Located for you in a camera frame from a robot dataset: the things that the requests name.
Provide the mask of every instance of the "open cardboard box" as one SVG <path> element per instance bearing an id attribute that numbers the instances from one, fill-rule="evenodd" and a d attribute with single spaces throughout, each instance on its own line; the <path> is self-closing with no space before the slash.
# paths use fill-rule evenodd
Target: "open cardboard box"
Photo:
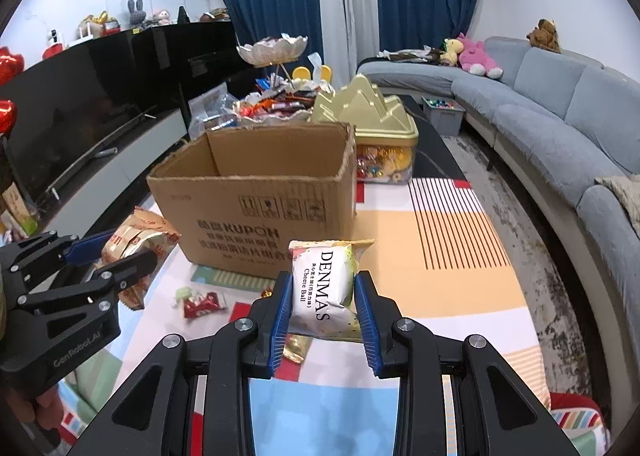
<path id="1" fill-rule="evenodd" d="M 147 177 L 187 259 L 275 278 L 289 242 L 350 239 L 354 128 L 341 123 L 211 131 Z"/>

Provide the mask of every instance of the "finger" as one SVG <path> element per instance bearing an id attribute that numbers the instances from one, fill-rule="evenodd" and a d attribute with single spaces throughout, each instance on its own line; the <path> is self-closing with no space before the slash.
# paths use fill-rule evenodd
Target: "finger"
<path id="1" fill-rule="evenodd" d="M 33 422 L 35 419 L 33 407 L 15 389 L 7 389 L 4 396 L 19 422 Z"/>
<path id="2" fill-rule="evenodd" d="M 36 411 L 36 420 L 45 430 L 56 428 L 62 423 L 64 410 L 60 397 L 56 393 L 48 407 L 38 407 Z"/>
<path id="3" fill-rule="evenodd" d="M 49 407 L 55 397 L 58 396 L 58 386 L 55 385 L 49 391 L 45 391 L 39 397 L 36 398 L 36 402 L 42 407 Z"/>

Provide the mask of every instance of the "gray plastic bin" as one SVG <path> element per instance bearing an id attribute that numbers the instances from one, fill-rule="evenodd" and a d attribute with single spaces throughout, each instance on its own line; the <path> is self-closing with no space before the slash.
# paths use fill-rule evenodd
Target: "gray plastic bin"
<path id="1" fill-rule="evenodd" d="M 444 100 L 453 107 L 436 108 L 429 105 L 428 100 Z M 457 136 L 460 132 L 460 124 L 465 116 L 465 110 L 450 98 L 422 97 L 422 110 L 441 136 Z"/>

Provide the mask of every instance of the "silver screw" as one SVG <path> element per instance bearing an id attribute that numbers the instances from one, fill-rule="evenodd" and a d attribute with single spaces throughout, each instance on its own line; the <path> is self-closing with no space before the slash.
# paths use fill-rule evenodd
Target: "silver screw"
<path id="1" fill-rule="evenodd" d="M 247 331 L 254 327 L 254 322 L 250 318 L 244 317 L 242 319 L 238 319 L 234 323 L 234 326 L 236 327 L 236 330 Z"/>
<path id="2" fill-rule="evenodd" d="M 484 348 L 486 346 L 486 339 L 482 335 L 471 335 L 469 337 L 469 344 L 474 348 Z"/>
<path id="3" fill-rule="evenodd" d="M 162 339 L 162 346 L 166 348 L 174 348 L 180 344 L 180 337 L 175 333 L 171 333 L 171 335 L 167 335 L 164 339 Z"/>
<path id="4" fill-rule="evenodd" d="M 415 322 L 413 322 L 411 319 L 406 319 L 403 317 L 400 320 L 396 321 L 396 326 L 398 326 L 398 329 L 401 331 L 411 331 L 415 328 Z"/>

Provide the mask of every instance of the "colorful tablecloth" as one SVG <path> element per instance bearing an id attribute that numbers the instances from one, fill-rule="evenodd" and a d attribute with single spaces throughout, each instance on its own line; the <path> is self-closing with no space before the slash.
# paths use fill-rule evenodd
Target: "colorful tablecloth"
<path id="1" fill-rule="evenodd" d="M 468 182 L 414 179 L 405 186 L 366 185 L 364 201 L 356 209 L 354 238 L 376 240 L 360 269 L 371 272 L 380 295 L 393 298 L 402 314 L 436 335 L 459 340 L 472 333 L 484 335 L 550 407 L 529 309 Z M 195 268 L 176 248 L 148 292 L 145 311 L 131 312 L 120 305 L 121 336 L 76 371 L 75 383 L 72 378 L 63 386 L 63 399 L 77 414 L 68 416 L 70 423 L 78 422 L 76 431 L 163 336 L 180 333 L 194 339 L 215 333 L 234 313 L 246 312 L 258 296 L 255 290 L 268 282 L 246 279 L 254 291 L 220 287 L 217 291 L 229 309 L 187 323 L 173 306 L 174 296 L 184 286 L 203 289 L 191 281 Z M 237 287 L 243 280 L 217 271 L 214 275 L 224 286 L 233 279 Z M 455 454 L 448 378 L 443 383 L 448 449 Z M 276 378 L 252 380 L 250 390 L 258 456 L 311 455 L 320 448 L 327 454 L 393 454 L 398 381 L 374 378 L 361 344 L 314 340 L 301 366 L 285 361 Z M 202 413 L 203 406 L 204 386 L 199 386 L 196 413 Z M 599 456 L 606 446 L 602 420 L 592 412 L 585 410 L 590 415 L 586 425 L 574 422 L 586 431 L 570 436 L 584 456 Z M 559 422 L 564 418 L 559 411 L 554 411 L 556 416 Z M 589 441 L 580 442 L 580 436 Z"/>

